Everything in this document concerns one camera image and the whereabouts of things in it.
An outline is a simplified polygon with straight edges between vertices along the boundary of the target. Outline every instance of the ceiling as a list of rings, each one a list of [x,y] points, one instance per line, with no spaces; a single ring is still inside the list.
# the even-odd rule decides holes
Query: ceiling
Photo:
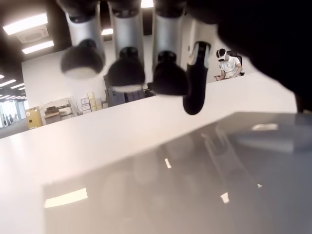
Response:
[[[35,42],[21,43],[16,35],[7,35],[3,26],[24,18],[47,13],[48,24],[46,25],[49,37]],[[100,18],[102,28],[110,28],[108,5],[105,1],[100,3]],[[152,8],[143,9],[144,35],[152,34],[153,13]],[[53,40],[54,46],[25,55],[21,50],[29,46]],[[103,40],[112,40],[112,36],[104,36]],[[50,53],[64,50],[71,46],[66,17],[56,0],[0,0],[0,83],[15,79],[16,82],[0,87],[0,95],[20,96],[25,95],[25,90],[11,89],[10,87],[23,83],[21,63],[44,56]]]

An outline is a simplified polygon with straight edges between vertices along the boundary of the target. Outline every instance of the desk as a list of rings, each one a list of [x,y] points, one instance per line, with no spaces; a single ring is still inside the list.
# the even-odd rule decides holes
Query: desk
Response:
[[[196,116],[184,112],[182,98],[156,96],[0,139],[0,233],[44,233],[44,185],[151,149],[234,112],[295,113],[296,105],[290,91],[254,73],[207,84],[204,108]]]

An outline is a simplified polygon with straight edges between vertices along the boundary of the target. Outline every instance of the gray surface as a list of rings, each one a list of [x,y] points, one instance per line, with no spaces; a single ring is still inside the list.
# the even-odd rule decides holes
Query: gray surface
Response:
[[[82,188],[88,194],[45,209],[46,233],[310,234],[311,142],[312,116],[234,114],[46,185],[44,200]]]
[[[22,119],[11,126],[0,128],[0,139],[17,133],[28,131],[27,119]]]

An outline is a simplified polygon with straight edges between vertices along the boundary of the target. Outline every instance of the vr headset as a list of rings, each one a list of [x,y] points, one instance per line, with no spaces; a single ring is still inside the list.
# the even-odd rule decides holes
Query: vr headset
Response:
[[[222,62],[225,60],[227,53],[225,49],[219,49],[216,51],[216,56],[218,57],[218,61]]]

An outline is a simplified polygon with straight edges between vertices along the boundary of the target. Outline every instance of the ceiling light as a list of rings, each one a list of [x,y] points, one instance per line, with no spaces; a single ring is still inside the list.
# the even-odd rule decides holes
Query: ceiling light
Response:
[[[9,96],[6,99],[8,100],[8,99],[11,99],[11,98],[14,98],[14,97],[16,97],[16,96]]]
[[[16,88],[24,86],[24,85],[25,85],[24,83],[18,84],[18,85],[15,85],[15,86],[11,87],[11,89],[16,89]]]
[[[153,0],[142,0],[142,1],[141,1],[141,7],[142,7],[142,8],[154,7]]]
[[[47,41],[47,42],[44,42],[44,43],[41,43],[41,44],[38,44],[38,45],[34,45],[34,46],[31,46],[31,47],[28,47],[26,49],[22,49],[22,51],[24,52],[24,54],[29,54],[29,53],[32,53],[32,52],[35,52],[35,51],[38,51],[38,50],[42,50],[42,49],[45,49],[45,48],[48,48],[48,47],[51,47],[51,46],[54,46],[54,43],[53,41]]]
[[[5,99],[5,98],[7,98],[7,97],[9,97],[10,95],[5,95],[5,96],[3,96],[3,97],[0,97],[0,99]]]
[[[47,23],[48,23],[47,13],[43,13],[40,15],[16,21],[12,24],[4,26],[3,29],[8,35],[11,35]]]
[[[74,191],[68,194],[64,194],[61,196],[57,196],[54,198],[47,199],[45,201],[44,207],[56,207],[56,206],[63,206],[66,204],[70,204],[76,201],[81,201],[88,198],[88,194],[86,189],[80,189],[78,191]]]
[[[107,29],[103,29],[102,31],[102,36],[105,36],[105,35],[111,35],[113,34],[113,29],[112,28],[107,28]]]
[[[15,79],[9,80],[9,81],[7,81],[7,82],[4,82],[4,83],[0,84],[0,87],[3,87],[3,86],[8,85],[8,84],[12,84],[12,83],[14,83],[15,81],[16,81]]]

